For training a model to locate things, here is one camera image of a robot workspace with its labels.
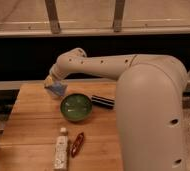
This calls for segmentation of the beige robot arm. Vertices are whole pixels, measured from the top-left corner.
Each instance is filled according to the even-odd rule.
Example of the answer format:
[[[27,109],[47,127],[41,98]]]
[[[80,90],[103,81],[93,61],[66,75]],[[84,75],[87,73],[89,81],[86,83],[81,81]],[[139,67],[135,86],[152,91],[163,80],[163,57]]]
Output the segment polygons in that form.
[[[116,81],[115,111],[124,171],[186,171],[183,91],[187,71],[170,55],[89,57],[81,48],[61,54],[44,81],[58,85],[72,73]]]

